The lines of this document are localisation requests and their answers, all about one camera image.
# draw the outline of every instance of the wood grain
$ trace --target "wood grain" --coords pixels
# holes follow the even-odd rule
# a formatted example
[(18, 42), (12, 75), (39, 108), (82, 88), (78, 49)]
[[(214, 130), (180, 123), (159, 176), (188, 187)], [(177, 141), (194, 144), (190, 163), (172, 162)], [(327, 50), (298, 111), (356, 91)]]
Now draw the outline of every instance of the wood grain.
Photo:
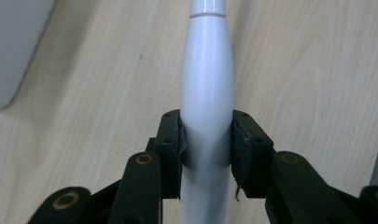
[[(59, 1), (26, 79), (0, 110), (0, 223), (53, 191), (95, 192), (179, 108), (189, 1)], [(358, 195), (378, 151), (378, 1), (228, 1), (235, 108)], [(235, 191), (231, 179), (231, 195)], [(267, 223), (231, 196), (230, 223)], [(164, 223), (179, 223), (179, 201)]]

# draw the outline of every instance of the screw hole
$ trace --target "screw hole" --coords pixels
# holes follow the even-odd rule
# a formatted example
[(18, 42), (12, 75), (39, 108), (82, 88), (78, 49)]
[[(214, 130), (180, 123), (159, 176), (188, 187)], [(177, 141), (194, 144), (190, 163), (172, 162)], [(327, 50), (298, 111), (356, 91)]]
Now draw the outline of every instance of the screw hole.
[(54, 201), (54, 203), (52, 204), (52, 206), (56, 210), (64, 210), (64, 209), (72, 206), (73, 204), (77, 203), (78, 198), (79, 198), (79, 195), (78, 195), (77, 192), (75, 192), (75, 191), (69, 191), (69, 192), (61, 195), (60, 197), (58, 197)]
[(299, 158), (297, 158), (294, 155), (290, 155), (290, 154), (282, 155), (282, 160), (284, 160), (285, 162), (290, 163), (290, 164), (297, 164), (300, 161)]
[(136, 163), (144, 165), (144, 164), (150, 163), (152, 159), (153, 158), (151, 156), (141, 155), (141, 156), (136, 157), (135, 160), (136, 160)]

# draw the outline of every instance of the white cylindrical object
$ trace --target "white cylindrical object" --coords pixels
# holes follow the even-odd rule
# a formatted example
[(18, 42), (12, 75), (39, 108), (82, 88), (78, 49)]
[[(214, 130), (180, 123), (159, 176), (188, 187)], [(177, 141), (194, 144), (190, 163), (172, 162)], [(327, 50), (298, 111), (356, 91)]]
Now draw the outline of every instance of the white cylindrical object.
[(225, 0), (191, 0), (191, 17), (205, 13), (226, 17)]
[[(225, 8), (224, 1), (202, 2)], [(180, 117), (188, 143), (181, 189), (184, 224), (223, 224), (229, 213), (231, 42), (223, 14), (204, 10), (191, 11), (198, 14), (191, 13), (183, 56)]]

